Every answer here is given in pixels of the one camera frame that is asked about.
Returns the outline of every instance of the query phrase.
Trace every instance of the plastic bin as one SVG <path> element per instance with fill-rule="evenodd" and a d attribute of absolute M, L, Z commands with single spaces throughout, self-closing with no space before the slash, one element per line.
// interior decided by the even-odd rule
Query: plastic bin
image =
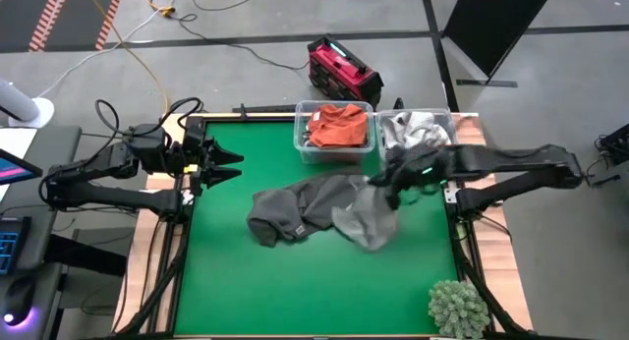
<path fill-rule="evenodd" d="M 334 104 L 337 107 L 345 107 L 349 104 L 358 105 L 367 112 L 367 141 L 363 147 L 343 147 L 343 148 L 319 148 L 315 146 L 305 146 L 302 139 L 303 133 L 308 130 L 308 122 L 311 115 L 323 104 Z M 369 103 L 362 101 L 334 101 L 334 100 L 303 100 L 295 107 L 295 131 L 293 144 L 299 150 L 302 161 L 307 164 L 348 162 L 359 163 L 375 147 L 375 121 L 373 119 L 373 109 Z"/>
<path fill-rule="evenodd" d="M 384 146 L 384 134 L 382 133 L 381 122 L 384 118 L 393 118 L 399 113 L 404 112 L 427 112 L 434 115 L 435 124 L 440 125 L 450 137 L 452 144 L 458 143 L 456 137 L 456 129 L 454 128 L 454 122 L 452 121 L 452 115 L 447 109 L 440 108 L 425 108 L 425 109 L 400 109 L 400 110 L 383 110 L 375 114 L 375 127 L 377 136 L 377 147 L 380 155 L 380 160 L 384 162 L 386 148 Z"/>

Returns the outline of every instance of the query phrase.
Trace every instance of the white cable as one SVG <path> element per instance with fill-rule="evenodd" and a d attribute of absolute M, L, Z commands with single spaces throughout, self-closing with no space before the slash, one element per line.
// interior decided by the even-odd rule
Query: white cable
<path fill-rule="evenodd" d="M 175 2 L 175 0 L 170 0 L 168 5 L 172 5 Z M 131 30 L 129 32 L 129 34 L 127 34 L 125 37 L 123 37 L 122 39 L 124 41 L 127 41 L 127 39 L 129 39 L 129 37 L 131 37 L 136 31 L 138 31 L 140 28 L 146 26 L 146 24 L 148 24 L 150 22 L 150 20 L 153 19 L 153 17 L 155 17 L 158 13 L 160 13 L 162 10 L 164 10 L 166 7 L 168 6 L 164 6 L 160 9 L 158 9 L 157 11 L 153 12 L 152 15 L 150 15 L 150 17 L 148 19 L 146 19 L 146 21 L 142 22 L 139 26 L 135 27 L 133 30 Z M 111 51 L 116 50 L 116 48 L 118 46 L 120 46 L 122 44 L 121 41 L 119 41 L 116 45 L 114 45 L 114 47 L 112 47 L 111 49 L 107 49 L 107 50 L 100 50 L 94 54 L 88 55 L 85 57 L 85 59 L 81 60 L 79 62 L 79 64 L 75 65 L 74 67 L 70 68 L 68 71 L 66 71 L 65 73 L 63 73 L 63 75 L 61 75 L 57 81 L 55 81 L 52 86 L 50 86 L 49 88 L 47 88 L 45 91 L 43 91 L 42 93 L 40 93 L 37 97 L 41 97 L 44 96 L 47 92 L 51 91 L 52 89 L 54 89 L 54 87 L 56 87 L 57 85 L 59 85 L 61 82 L 63 82 L 66 77 L 68 77 L 68 75 L 70 75 L 70 73 L 72 73 L 73 71 L 77 70 L 79 68 L 80 65 L 84 64 L 87 60 L 94 58 L 98 55 L 102 55 L 102 54 L 106 54 L 109 53 Z"/>

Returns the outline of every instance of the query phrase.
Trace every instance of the concrete floor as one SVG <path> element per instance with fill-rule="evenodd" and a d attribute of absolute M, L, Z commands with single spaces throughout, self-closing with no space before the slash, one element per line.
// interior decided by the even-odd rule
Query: concrete floor
<path fill-rule="evenodd" d="M 212 7 L 237 0 L 200 0 Z M 432 0 L 444 27 L 456 0 Z M 190 0 L 175 3 L 180 15 L 197 11 Z M 115 20 L 121 33 L 150 15 L 142 0 L 122 0 Z M 548 0 L 532 27 L 629 24 L 629 0 Z M 240 8 L 200 14 L 191 25 L 208 36 L 265 35 L 375 29 L 428 29 L 422 0 L 254 0 Z M 115 38 L 110 34 L 110 41 Z M 174 23 L 154 20 L 134 39 L 190 38 Z M 525 35 L 494 77 L 518 88 L 457 86 L 462 111 L 479 112 L 486 137 L 500 147 L 552 142 L 576 152 L 584 166 L 596 159 L 593 140 L 629 122 L 628 32 Z M 355 40 L 344 45 L 381 72 L 380 106 L 396 97 L 408 107 L 447 107 L 429 38 Z M 482 79 L 445 41 L 452 79 Z M 304 43 L 253 45 L 260 55 L 301 66 Z M 263 65 L 247 52 L 224 46 L 139 49 L 171 98 L 199 96 L 209 111 L 295 103 L 320 98 L 304 71 Z M 37 95 L 89 53 L 0 54 L 0 77 Z M 93 111 L 96 98 L 113 103 L 123 126 L 151 122 L 163 111 L 155 85 L 123 50 L 102 55 L 76 70 L 51 92 L 55 125 L 80 124 L 107 134 Z M 101 139 L 84 138 L 78 157 L 92 154 Z M 112 182 L 140 189 L 144 177 Z M 540 190 L 505 204 L 509 228 L 533 325 L 541 334 L 625 339 L 629 333 L 629 203 L 627 187 Z M 111 215 L 80 218 L 77 227 L 133 225 Z M 59 225 L 67 220 L 60 218 Z M 105 334 L 110 317 L 79 312 L 64 318 L 62 339 Z M 94 327 L 88 331 L 88 324 Z"/>

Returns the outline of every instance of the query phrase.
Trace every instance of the red case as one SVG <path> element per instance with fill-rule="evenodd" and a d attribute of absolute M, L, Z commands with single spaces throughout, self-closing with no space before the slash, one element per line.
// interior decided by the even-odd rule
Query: red case
<path fill-rule="evenodd" d="M 330 99 L 362 100 L 375 109 L 384 86 L 378 72 L 329 35 L 309 44 L 308 51 L 311 82 L 323 94 Z"/>

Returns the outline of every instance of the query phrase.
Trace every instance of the computer monitor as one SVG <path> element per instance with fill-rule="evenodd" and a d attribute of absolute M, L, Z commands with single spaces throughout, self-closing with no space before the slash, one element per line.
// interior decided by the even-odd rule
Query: computer monitor
<path fill-rule="evenodd" d="M 0 186 L 41 177 L 41 169 L 0 148 Z"/>

